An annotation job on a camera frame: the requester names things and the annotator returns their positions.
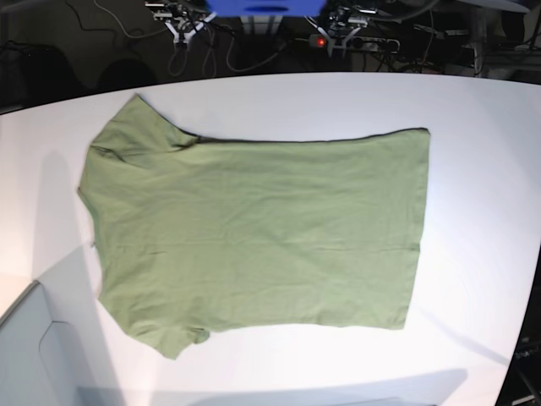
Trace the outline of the white table-side panel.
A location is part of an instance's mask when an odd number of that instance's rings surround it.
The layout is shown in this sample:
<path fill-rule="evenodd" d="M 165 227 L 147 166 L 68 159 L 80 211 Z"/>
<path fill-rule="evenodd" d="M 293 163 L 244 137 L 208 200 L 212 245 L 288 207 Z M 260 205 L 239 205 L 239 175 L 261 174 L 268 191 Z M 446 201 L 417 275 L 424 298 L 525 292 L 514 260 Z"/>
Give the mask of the white table-side panel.
<path fill-rule="evenodd" d="M 124 405 L 100 387 L 75 327 L 51 316 L 31 283 L 1 316 L 2 405 Z"/>

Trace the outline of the black power strip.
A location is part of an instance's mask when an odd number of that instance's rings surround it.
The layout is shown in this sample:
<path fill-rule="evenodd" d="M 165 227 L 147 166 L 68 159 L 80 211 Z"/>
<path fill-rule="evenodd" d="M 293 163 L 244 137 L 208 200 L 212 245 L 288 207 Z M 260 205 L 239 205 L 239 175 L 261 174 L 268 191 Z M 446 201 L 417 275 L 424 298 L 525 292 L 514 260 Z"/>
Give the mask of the black power strip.
<path fill-rule="evenodd" d="M 307 38 L 296 38 L 296 41 L 305 42 L 313 48 L 324 49 L 329 54 L 333 52 L 397 53 L 401 48 L 401 43 L 396 39 L 365 36 L 327 39 L 323 35 L 310 35 Z"/>

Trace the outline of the green T-shirt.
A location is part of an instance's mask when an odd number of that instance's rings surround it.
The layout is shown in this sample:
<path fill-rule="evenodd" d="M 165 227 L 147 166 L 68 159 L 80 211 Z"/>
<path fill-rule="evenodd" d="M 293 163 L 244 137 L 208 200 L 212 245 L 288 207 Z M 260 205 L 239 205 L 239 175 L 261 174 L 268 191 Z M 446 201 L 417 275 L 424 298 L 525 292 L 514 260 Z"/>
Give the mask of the green T-shirt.
<path fill-rule="evenodd" d="M 429 145 L 422 128 L 206 139 L 134 97 L 90 143 L 79 183 L 99 300 L 127 335 L 169 359 L 252 326 L 402 329 Z"/>

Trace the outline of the blue box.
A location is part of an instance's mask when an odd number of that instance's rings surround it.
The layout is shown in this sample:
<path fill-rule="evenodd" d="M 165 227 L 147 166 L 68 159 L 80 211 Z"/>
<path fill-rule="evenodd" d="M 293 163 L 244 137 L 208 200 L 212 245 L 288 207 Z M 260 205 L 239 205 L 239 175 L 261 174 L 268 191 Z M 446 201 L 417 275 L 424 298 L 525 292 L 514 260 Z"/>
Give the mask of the blue box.
<path fill-rule="evenodd" d="M 277 15 L 317 16 L 326 0 L 208 0 L 212 12 L 221 17 Z"/>

